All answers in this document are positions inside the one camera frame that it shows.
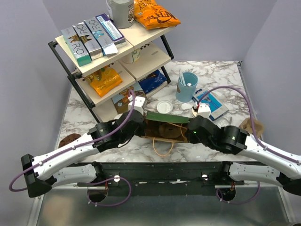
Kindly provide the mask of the single brown cup carrier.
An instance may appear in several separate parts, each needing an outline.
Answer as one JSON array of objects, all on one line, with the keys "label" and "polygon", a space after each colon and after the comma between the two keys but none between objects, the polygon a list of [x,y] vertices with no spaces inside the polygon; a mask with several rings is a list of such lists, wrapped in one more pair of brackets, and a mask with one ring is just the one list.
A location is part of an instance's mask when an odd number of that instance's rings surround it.
[{"label": "single brown cup carrier", "polygon": [[181,135],[181,128],[169,123],[163,123],[159,125],[158,132],[163,138],[176,139]]}]

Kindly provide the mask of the green paper bag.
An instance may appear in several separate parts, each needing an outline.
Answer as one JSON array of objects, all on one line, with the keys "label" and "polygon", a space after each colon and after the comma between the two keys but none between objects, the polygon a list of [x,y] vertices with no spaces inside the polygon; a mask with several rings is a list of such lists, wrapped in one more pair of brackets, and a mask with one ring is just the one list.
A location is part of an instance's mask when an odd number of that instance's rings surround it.
[{"label": "green paper bag", "polygon": [[[171,114],[162,114],[162,113],[155,113],[148,111],[145,115],[146,121],[146,129],[145,129],[145,136],[143,138],[151,139],[152,140],[152,147],[154,152],[164,158],[168,156],[175,143],[187,143],[187,137],[185,133],[187,132],[187,125],[189,122],[188,117],[179,116],[179,115],[171,115]],[[181,135],[176,139],[166,139],[160,136],[158,132],[159,125],[163,123],[169,123],[171,125],[177,126],[181,128]],[[161,141],[166,143],[171,143],[171,147],[166,154],[159,153],[155,148],[155,142]]]}]

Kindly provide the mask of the brown cardboard cup carrier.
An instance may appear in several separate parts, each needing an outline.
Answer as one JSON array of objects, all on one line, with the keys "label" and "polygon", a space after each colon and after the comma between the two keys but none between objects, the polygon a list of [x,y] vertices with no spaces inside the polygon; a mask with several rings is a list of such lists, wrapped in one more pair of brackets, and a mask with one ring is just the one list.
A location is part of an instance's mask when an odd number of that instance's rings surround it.
[{"label": "brown cardboard cup carrier", "polygon": [[239,125],[239,128],[246,130],[249,134],[253,134],[253,128],[254,128],[256,136],[260,137],[264,132],[265,129],[264,125],[256,119],[253,120],[253,124],[254,127],[252,126],[251,118],[245,118]]}]

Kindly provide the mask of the white plastic lid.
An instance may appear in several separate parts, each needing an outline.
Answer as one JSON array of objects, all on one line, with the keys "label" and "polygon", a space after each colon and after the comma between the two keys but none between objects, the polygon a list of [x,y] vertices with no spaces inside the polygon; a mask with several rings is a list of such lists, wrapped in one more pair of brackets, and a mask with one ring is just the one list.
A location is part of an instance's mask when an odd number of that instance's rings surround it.
[{"label": "white plastic lid", "polygon": [[121,116],[122,116],[123,114],[121,113],[121,114],[118,114],[118,115],[116,115],[115,117],[114,117],[114,120],[118,120]]}]

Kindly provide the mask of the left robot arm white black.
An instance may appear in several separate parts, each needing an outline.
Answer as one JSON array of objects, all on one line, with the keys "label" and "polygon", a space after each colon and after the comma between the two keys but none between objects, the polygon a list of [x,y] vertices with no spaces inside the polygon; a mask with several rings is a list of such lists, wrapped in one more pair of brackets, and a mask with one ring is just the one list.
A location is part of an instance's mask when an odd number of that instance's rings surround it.
[{"label": "left robot arm white black", "polygon": [[41,156],[21,157],[28,196],[37,197],[53,187],[67,183],[91,183],[99,186],[104,174],[94,163],[76,167],[82,159],[126,143],[133,136],[144,135],[146,123],[138,110],[126,112],[115,121],[96,124],[73,142]]}]

